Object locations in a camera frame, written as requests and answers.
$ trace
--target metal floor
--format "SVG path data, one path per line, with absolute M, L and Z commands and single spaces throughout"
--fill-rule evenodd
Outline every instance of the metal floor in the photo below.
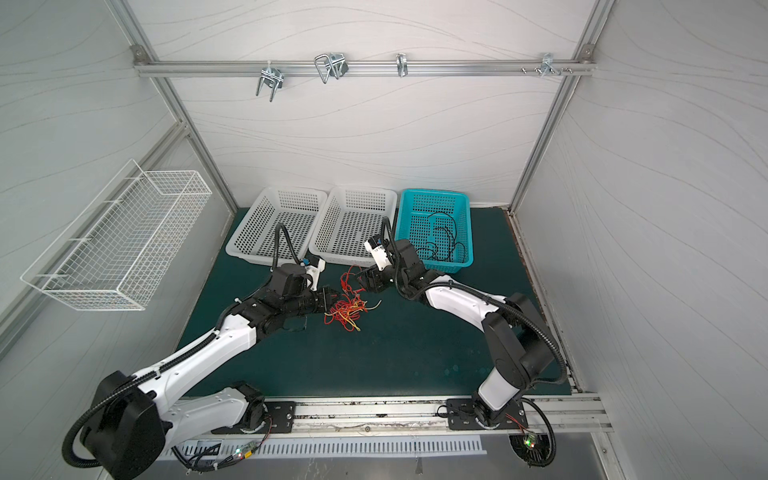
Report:
M 517 458 L 506 435 L 485 435 L 487 455 L 427 458 L 249 459 L 219 472 L 190 474 L 175 460 L 155 462 L 137 480 L 604 480 L 588 433 L 557 435 L 557 456 L 546 468 L 529 468 Z

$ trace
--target white wall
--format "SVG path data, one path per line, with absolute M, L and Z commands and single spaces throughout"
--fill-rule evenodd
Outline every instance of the white wall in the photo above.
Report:
M 518 211 L 633 480 L 768 477 L 766 25 L 620 0 Z
M 0 5 L 0 307 L 18 276 L 174 119 L 102 0 Z M 199 170 L 186 140 L 159 165 Z M 230 220 L 214 192 L 144 312 L 51 301 L 0 361 L 0 477 L 95 478 L 59 455 L 96 385 L 172 352 Z
M 594 0 L 131 0 L 162 60 L 570 58 Z M 559 79 L 256 78 L 174 86 L 241 207 L 270 185 L 466 192 L 506 204 Z

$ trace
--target vertical metal post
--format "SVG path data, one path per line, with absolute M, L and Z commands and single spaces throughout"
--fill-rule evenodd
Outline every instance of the vertical metal post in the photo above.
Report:
M 131 10 L 131 7 L 128 6 L 124 0 L 105 1 L 107 2 L 107 6 L 110 8 L 110 10 L 112 10 L 114 19 L 120 25 L 123 33 L 125 33 L 125 37 L 128 39 L 130 44 L 144 47 L 144 51 L 146 52 L 148 60 L 157 61 L 157 54 L 152 48 L 152 44 L 149 42 L 149 39 L 145 35 L 144 31 L 141 29 L 141 26 L 139 25 L 136 16 Z M 194 122 L 187 113 L 187 109 L 184 108 L 184 105 L 181 103 L 181 99 L 179 99 L 174 86 L 167 78 L 153 78 L 152 81 L 154 82 L 160 94 L 163 96 L 168 109 L 174 114 L 176 119 L 184 122 L 189 127 L 190 142 L 192 143 L 195 153 L 197 153 L 197 156 L 200 157 L 200 162 L 203 164 L 203 167 L 208 172 L 210 177 L 214 180 L 216 188 L 219 190 L 219 192 L 221 192 L 221 196 L 224 199 L 224 202 L 233 213 L 237 212 L 237 202 L 235 201 L 230 188 L 227 186 L 227 182 L 224 180 L 219 167 L 214 162 L 214 159 L 210 155 L 210 152 L 205 146 L 202 138 L 200 138 L 200 133 L 197 131 Z
M 592 13 L 587 20 L 587 25 L 581 33 L 581 39 L 576 45 L 574 61 L 580 61 L 583 58 L 591 58 L 594 54 L 594 44 L 597 43 L 598 38 L 600 37 L 600 32 L 603 31 L 605 21 L 608 19 L 608 14 L 611 12 L 611 7 L 614 5 L 614 1 L 615 0 L 597 0 L 595 2 L 594 7 L 592 8 Z M 510 214 L 514 214 L 520 207 L 520 203 L 525 196 L 525 191 L 528 189 L 533 174 L 535 173 L 539 162 L 541 162 L 544 152 L 547 150 L 547 146 L 552 139 L 554 130 L 560 123 L 560 119 L 565 113 L 565 108 L 568 106 L 568 102 L 571 100 L 571 97 L 576 90 L 578 80 L 578 76 L 569 76 L 564 77 L 560 83 L 560 88 L 555 94 L 552 106 L 547 114 L 547 120 L 541 128 L 541 132 L 531 151 L 531 156 L 528 158 L 528 163 L 525 164 L 523 174 L 520 176 L 520 182 L 515 189 L 515 195 L 509 203 L 508 211 Z

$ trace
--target black mounting plate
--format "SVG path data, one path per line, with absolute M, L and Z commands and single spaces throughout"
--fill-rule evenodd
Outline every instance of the black mounting plate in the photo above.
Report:
M 266 414 L 272 418 L 271 433 L 290 433 L 293 429 L 293 416 L 296 412 L 296 402 L 265 402 Z M 253 433 L 254 435 L 264 434 L 270 427 L 269 421 L 262 423 Z M 240 429 L 232 427 L 221 427 L 210 431 L 214 435 L 243 434 Z
M 498 427 L 494 429 L 487 429 L 480 425 L 475 418 L 475 413 L 472 412 L 472 399 L 448 399 L 445 402 L 448 406 L 448 428 L 451 430 L 519 430 L 520 427 L 517 423 L 508 419 L 506 415 L 502 413 L 503 420 L 498 424 Z M 512 418 L 520 422 L 524 427 L 528 426 L 528 420 L 525 418 L 525 410 L 520 406 L 518 407 L 513 402 L 507 406 L 504 413 L 508 413 Z

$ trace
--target metal clamp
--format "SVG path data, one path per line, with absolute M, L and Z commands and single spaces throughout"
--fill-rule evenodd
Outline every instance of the metal clamp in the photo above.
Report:
M 259 77 L 259 84 L 256 86 L 256 96 L 259 96 L 259 92 L 261 91 L 261 86 L 266 85 L 267 87 L 272 89 L 272 93 L 270 93 L 270 101 L 274 100 L 275 98 L 275 92 L 278 88 L 283 87 L 283 80 L 284 76 L 282 73 L 280 73 L 280 70 L 276 68 L 272 68 L 272 66 L 267 63 L 266 68 L 261 69 L 261 76 Z
M 349 66 L 346 64 L 346 59 L 343 53 L 324 53 L 315 57 L 315 68 L 317 73 L 320 74 L 320 80 L 323 83 L 328 83 L 328 79 L 333 73 L 333 77 L 339 80 L 349 71 Z
M 397 76 L 405 77 L 408 74 L 408 58 L 406 58 L 406 54 L 398 53 L 395 59 L 397 61 Z
M 540 77 L 549 74 L 560 75 L 563 72 L 562 70 L 552 67 L 553 61 L 554 57 L 552 57 L 551 53 L 544 54 L 544 58 L 541 60 L 541 67 L 536 69 Z

